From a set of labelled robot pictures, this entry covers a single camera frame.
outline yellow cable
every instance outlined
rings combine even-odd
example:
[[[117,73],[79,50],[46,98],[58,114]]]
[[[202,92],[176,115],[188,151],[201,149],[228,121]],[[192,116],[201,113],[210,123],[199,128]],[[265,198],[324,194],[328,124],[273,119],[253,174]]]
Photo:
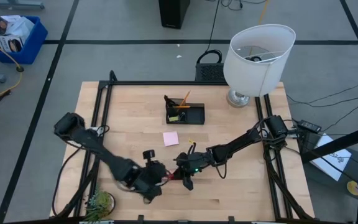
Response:
[[[14,60],[14,59],[12,58],[12,56],[10,56],[8,53],[6,53],[2,48],[0,48],[0,51],[1,51],[2,53],[4,53],[7,57],[9,57],[9,58],[16,64],[16,67],[17,67],[17,68],[21,68],[21,66],[19,65],[19,63],[17,63],[16,60]],[[22,81],[22,77],[23,77],[23,73],[20,72],[19,81],[17,81],[17,83],[16,83],[15,85],[13,85],[13,86],[9,87],[8,89],[6,89],[6,90],[0,92],[0,96],[1,96],[2,94],[4,94],[5,92],[16,88],[16,87],[20,84],[20,82]]]
[[[265,11],[266,11],[266,8],[267,8],[267,4],[269,3],[269,0],[266,0],[265,4],[264,4],[264,10],[262,11],[260,17],[259,17],[259,22],[258,22],[258,25],[261,25],[262,23],[262,20],[264,18],[264,15],[265,15]],[[249,55],[252,54],[252,48],[249,50]]]

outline blue bin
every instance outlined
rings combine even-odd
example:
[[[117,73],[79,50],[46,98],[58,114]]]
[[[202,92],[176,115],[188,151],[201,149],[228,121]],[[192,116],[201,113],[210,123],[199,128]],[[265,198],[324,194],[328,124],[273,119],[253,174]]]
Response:
[[[41,46],[44,40],[47,38],[48,31],[42,25],[40,18],[36,16],[26,16],[31,22],[34,23],[34,27],[27,38],[23,49],[20,52],[8,53],[19,64],[32,64],[40,52]],[[0,62],[13,63],[13,61],[0,51]]]

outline wooden table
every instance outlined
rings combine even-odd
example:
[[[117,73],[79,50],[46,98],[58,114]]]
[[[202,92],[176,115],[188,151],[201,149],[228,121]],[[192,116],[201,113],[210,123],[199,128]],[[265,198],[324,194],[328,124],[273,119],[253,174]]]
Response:
[[[84,117],[87,126],[92,119],[97,87],[98,82],[84,82],[78,98],[75,112]],[[142,166],[145,164],[142,152],[154,149],[155,159],[163,162],[167,169],[174,170],[176,165],[172,159],[188,150],[189,139],[197,142],[197,151],[205,152],[206,147],[232,141],[258,122],[255,100],[252,98],[244,108],[233,108],[226,101],[228,89],[228,86],[205,85],[114,85],[107,121],[111,130],[105,135],[104,145],[115,155],[131,158]],[[189,90],[188,103],[205,104],[205,124],[166,124],[163,96],[183,98]],[[280,83],[269,95],[273,114],[290,119],[283,84]],[[180,144],[165,147],[162,133],[166,131],[177,131]],[[295,140],[287,139],[287,143],[288,147],[298,150]],[[221,179],[213,168],[196,174],[192,178],[192,191],[187,190],[181,181],[171,181],[162,187],[163,194],[150,205],[145,205],[139,194],[117,189],[110,170],[102,163],[98,183],[117,200],[117,207],[108,219],[136,220],[138,215],[144,215],[145,220],[226,221],[228,216],[234,216],[236,221],[273,221],[262,150],[262,143],[258,143],[237,152],[227,163],[226,179]],[[65,159],[73,151],[68,146]],[[78,188],[84,154],[82,151],[76,155],[63,171],[56,199],[57,211],[63,209]],[[281,154],[289,191],[304,210],[314,216],[300,156],[287,149],[283,149]],[[278,189],[277,192],[280,213],[285,217],[282,194]]]

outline lamp base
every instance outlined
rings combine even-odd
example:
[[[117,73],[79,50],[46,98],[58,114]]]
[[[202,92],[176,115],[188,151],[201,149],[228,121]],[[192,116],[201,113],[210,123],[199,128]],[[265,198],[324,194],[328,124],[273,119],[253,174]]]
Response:
[[[227,93],[227,102],[235,108],[242,108],[249,102],[249,96],[244,96],[232,89]]]

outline white lampshade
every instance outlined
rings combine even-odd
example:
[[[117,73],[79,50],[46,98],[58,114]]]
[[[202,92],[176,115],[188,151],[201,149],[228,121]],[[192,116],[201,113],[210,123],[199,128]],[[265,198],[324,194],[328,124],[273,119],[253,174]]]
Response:
[[[235,92],[245,96],[263,96],[270,93],[280,81],[294,42],[294,30],[276,24],[255,26],[236,34],[231,39],[224,62],[223,73],[227,84]],[[244,58],[249,55],[250,50],[246,51],[247,55],[243,57],[239,55],[240,49],[244,47],[260,48],[271,52],[269,54],[274,57],[253,62]]]

